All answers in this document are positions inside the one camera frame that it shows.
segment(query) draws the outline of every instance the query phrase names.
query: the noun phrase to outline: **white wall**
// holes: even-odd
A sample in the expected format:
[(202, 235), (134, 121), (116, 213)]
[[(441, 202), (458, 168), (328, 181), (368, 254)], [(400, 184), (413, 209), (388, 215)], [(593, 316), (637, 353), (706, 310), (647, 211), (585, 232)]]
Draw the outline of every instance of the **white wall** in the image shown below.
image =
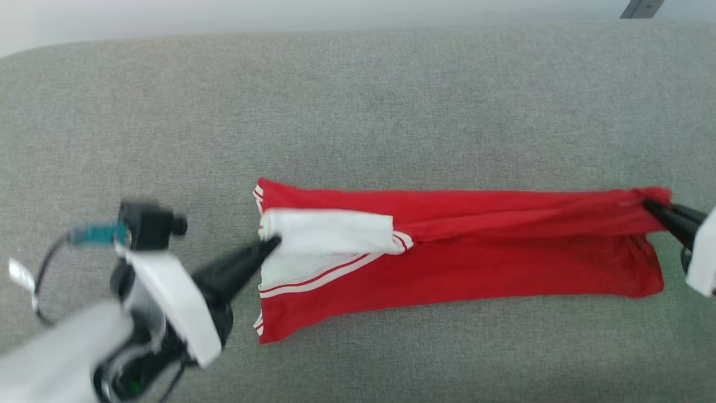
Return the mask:
[[(0, 0), (0, 56), (48, 44), (126, 37), (608, 20), (619, 18), (627, 3), (628, 0)], [(714, 0), (665, 0), (657, 16), (671, 12), (679, 18), (704, 18), (705, 4), (716, 11)]]

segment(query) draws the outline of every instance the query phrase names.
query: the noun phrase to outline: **gray tablecloth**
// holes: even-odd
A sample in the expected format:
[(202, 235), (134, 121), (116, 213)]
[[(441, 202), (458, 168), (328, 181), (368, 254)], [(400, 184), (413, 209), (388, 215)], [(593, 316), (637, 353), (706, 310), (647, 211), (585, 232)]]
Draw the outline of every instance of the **gray tablecloth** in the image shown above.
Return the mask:
[[(255, 236), (260, 176), (358, 189), (662, 185), (716, 203), (716, 25), (619, 21), (67, 44), (0, 59), (0, 257), (150, 196), (197, 267)], [(252, 286), (224, 355), (172, 402), (713, 402), (716, 301), (652, 238), (666, 290), (331, 318), (259, 346)], [(108, 294), (61, 255), (49, 314)], [(41, 331), (0, 278), (0, 352)]]

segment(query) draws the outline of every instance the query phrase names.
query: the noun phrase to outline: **red fabric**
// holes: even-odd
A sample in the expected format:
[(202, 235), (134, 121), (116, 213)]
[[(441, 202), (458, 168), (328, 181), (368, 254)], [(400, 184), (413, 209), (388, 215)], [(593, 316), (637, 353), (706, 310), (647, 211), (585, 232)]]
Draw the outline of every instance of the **red fabric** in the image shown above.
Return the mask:
[(664, 288), (642, 207), (664, 188), (579, 193), (307, 190), (260, 179), (263, 210), (350, 209), (393, 216), (415, 246), (315, 290), (261, 299), (260, 343), (329, 316), (518, 295), (644, 297)]

